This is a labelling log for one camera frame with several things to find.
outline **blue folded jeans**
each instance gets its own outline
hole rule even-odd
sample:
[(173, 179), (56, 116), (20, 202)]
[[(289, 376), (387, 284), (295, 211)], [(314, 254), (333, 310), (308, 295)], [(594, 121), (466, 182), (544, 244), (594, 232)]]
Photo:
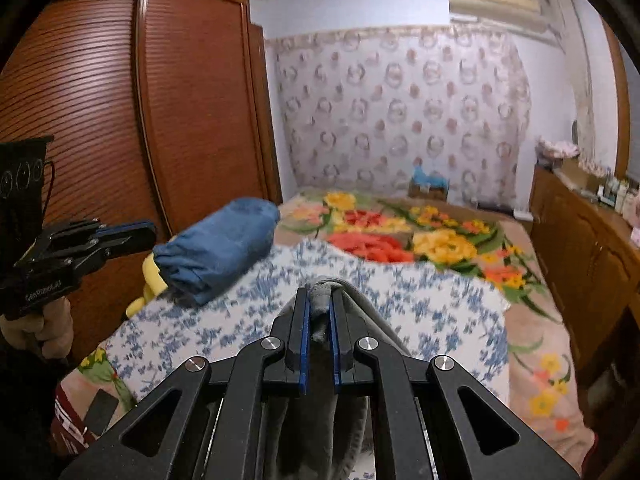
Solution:
[(269, 254), (279, 220), (273, 203), (239, 198), (154, 247), (154, 261), (167, 285), (202, 306)]

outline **wall-mounted air conditioner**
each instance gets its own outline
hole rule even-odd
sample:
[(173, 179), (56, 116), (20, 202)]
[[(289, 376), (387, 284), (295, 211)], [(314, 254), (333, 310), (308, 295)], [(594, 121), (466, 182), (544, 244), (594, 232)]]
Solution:
[(538, 0), (449, 0), (449, 10), (544, 32), (547, 21)]

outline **blue and white floral fabric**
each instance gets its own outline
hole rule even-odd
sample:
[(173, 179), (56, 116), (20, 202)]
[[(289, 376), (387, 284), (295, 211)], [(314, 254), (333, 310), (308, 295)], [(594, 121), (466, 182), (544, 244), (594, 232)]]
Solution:
[[(189, 357), (232, 357), (268, 335), (296, 289), (319, 276), (353, 283), (414, 357), (452, 356), (508, 405), (503, 313), (509, 304), (493, 285), (440, 272), (428, 262), (366, 262), (321, 240), (274, 246), (228, 293), (203, 307), (153, 300), (107, 339), (110, 362), (140, 400)], [(374, 478), (371, 475), (372, 470), (358, 467), (352, 478)]]

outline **white wall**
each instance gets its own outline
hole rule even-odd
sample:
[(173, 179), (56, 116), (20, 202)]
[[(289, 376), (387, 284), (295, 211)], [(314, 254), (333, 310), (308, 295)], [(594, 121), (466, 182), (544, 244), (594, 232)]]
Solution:
[[(251, 5), (252, 21), (264, 27), (265, 38), (269, 39), (320, 30), (449, 23), (449, 0), (252, 0)], [(514, 36), (514, 40), (529, 76), (532, 97), (530, 128), (520, 150), (516, 178), (518, 205), (522, 207), (529, 203), (536, 161), (534, 140), (538, 136), (570, 140), (575, 104), (562, 51), (521, 36)], [(289, 193), (295, 193), (296, 184), (290, 172), (273, 72), (271, 67), (271, 108), (280, 179), (286, 199)]]
[(587, 0), (572, 1), (582, 26), (591, 70), (595, 158), (614, 169), (618, 153), (618, 94), (609, 42), (598, 11)]

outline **curtain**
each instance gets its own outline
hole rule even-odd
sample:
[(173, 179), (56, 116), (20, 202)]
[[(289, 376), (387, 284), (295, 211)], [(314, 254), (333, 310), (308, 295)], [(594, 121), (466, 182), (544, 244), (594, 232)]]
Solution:
[(593, 93), (587, 46), (580, 19), (571, 0), (549, 0), (560, 33), (569, 80), (574, 90), (578, 147), (580, 155), (593, 160), (595, 155), (595, 127), (593, 121)]
[(478, 26), (274, 40), (299, 186), (406, 194), (418, 168), (449, 201), (512, 203), (529, 83), (510, 36)]

